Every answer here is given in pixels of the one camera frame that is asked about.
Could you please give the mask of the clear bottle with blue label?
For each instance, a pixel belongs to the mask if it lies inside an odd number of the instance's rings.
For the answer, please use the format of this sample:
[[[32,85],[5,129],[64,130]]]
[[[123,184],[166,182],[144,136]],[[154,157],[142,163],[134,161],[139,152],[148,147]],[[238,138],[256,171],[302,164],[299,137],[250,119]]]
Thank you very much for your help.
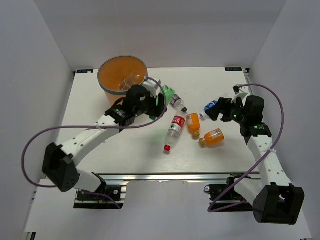
[[[228,98],[231,98],[231,95],[228,94],[228,93],[224,93],[222,94],[221,96],[217,97],[216,99],[212,100],[211,102],[209,102],[203,109],[202,112],[199,113],[199,117],[202,119],[202,120],[206,120],[206,119],[210,119],[210,117],[206,114],[206,111],[213,108],[219,101],[220,98],[225,98],[225,99],[228,99]]]

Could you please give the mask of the green plastic bottle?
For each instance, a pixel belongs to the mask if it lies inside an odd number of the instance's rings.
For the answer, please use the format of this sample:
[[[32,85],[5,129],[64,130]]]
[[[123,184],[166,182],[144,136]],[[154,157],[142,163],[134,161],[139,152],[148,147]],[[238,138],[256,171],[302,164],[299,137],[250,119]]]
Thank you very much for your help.
[[[162,88],[166,96],[166,106],[168,106],[176,91],[173,88],[168,87],[167,85],[164,85]]]

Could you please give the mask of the small clear bottle black label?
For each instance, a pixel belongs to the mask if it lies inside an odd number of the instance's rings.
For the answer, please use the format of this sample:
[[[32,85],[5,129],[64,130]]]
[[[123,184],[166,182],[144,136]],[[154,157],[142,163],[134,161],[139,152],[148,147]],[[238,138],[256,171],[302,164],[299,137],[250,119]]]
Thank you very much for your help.
[[[169,103],[176,111],[182,111],[184,113],[188,111],[185,102],[177,94],[172,96]]]

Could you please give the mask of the orange juice bottle with barcode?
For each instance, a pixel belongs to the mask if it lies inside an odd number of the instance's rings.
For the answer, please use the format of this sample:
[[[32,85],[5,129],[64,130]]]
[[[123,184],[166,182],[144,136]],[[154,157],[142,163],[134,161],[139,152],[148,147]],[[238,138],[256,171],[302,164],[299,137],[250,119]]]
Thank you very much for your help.
[[[225,136],[220,128],[212,130],[199,139],[201,147],[213,146],[225,140]]]

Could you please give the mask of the clear bottle red label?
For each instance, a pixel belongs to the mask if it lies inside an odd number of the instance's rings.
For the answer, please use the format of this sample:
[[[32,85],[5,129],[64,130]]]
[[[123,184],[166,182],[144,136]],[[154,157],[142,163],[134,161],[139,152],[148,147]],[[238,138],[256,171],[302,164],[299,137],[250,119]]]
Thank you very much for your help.
[[[171,149],[176,145],[183,130],[184,124],[186,121],[186,111],[183,108],[180,111],[177,111],[174,115],[172,122],[169,126],[169,129],[166,134],[164,142],[164,151],[170,152]]]

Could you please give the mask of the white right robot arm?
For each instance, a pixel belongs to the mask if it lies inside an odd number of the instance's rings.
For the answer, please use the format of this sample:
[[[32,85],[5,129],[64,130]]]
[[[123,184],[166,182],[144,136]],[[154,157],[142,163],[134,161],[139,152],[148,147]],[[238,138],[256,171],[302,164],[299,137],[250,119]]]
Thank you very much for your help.
[[[222,115],[222,122],[234,121],[240,126],[240,134],[251,151],[255,164],[241,176],[230,177],[226,189],[212,203],[227,195],[252,207],[258,223],[295,225],[305,199],[301,187],[294,186],[287,177],[274,150],[275,143],[269,127],[263,122],[265,101],[259,96],[248,96],[245,101],[220,98],[217,104],[206,110],[215,121]],[[261,184],[249,178],[252,170],[258,169]]]

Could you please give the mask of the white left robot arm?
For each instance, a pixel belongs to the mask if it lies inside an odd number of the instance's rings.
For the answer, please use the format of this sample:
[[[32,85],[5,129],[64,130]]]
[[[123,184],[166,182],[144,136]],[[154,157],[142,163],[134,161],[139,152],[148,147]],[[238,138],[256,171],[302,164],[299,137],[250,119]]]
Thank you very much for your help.
[[[124,129],[130,129],[137,117],[148,115],[157,120],[163,116],[165,107],[166,97],[162,91],[156,93],[142,85],[132,86],[93,127],[85,127],[81,134],[60,145],[49,144],[42,172],[63,193],[78,189],[88,191],[96,200],[103,198],[106,182],[96,173],[80,170],[77,166],[103,142]]]

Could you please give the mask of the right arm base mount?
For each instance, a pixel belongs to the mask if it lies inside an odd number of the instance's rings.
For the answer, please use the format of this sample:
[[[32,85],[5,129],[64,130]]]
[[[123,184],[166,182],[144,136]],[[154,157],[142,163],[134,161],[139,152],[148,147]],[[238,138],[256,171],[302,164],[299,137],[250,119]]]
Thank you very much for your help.
[[[210,205],[212,202],[229,186],[231,186],[235,180],[240,177],[239,174],[231,174],[227,179],[226,183],[214,183],[208,184],[204,187],[203,191],[209,195]],[[253,208],[248,202],[244,201],[244,198],[238,194],[233,188],[222,196],[213,206],[209,207],[210,211],[219,210],[220,212],[252,212]]]

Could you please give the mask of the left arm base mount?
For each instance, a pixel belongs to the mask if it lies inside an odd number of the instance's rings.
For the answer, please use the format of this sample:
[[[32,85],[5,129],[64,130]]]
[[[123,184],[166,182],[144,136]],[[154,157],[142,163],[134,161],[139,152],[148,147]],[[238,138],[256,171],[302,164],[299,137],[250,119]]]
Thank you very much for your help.
[[[99,195],[77,190],[74,209],[85,210],[120,210],[126,199],[128,181],[107,180],[104,192]]]

